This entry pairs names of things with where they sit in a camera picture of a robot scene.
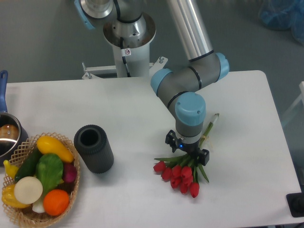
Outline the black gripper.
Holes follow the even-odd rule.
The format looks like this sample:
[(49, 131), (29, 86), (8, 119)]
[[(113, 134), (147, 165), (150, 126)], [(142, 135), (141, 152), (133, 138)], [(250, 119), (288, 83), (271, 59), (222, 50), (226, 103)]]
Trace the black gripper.
[(172, 153), (180, 149), (189, 154), (194, 159), (196, 165), (201, 164), (206, 166), (209, 162), (209, 150), (200, 149), (199, 137), (200, 134), (195, 137), (182, 137), (173, 130), (170, 130), (165, 137), (165, 143), (171, 147)]

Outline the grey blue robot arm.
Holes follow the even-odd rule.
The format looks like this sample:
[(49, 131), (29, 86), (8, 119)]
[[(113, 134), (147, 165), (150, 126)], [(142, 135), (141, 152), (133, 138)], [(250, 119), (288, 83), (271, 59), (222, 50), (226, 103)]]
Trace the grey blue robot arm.
[(198, 91), (229, 73), (229, 63), (215, 53), (194, 0), (169, 0), (167, 4), (189, 66), (180, 72), (150, 67), (150, 43), (155, 37), (153, 19), (141, 0), (76, 0), (78, 14), (88, 29), (100, 22), (112, 46), (118, 77), (151, 77), (151, 87), (175, 119), (175, 130), (165, 142), (196, 163), (206, 165), (209, 152), (200, 148), (206, 104)]

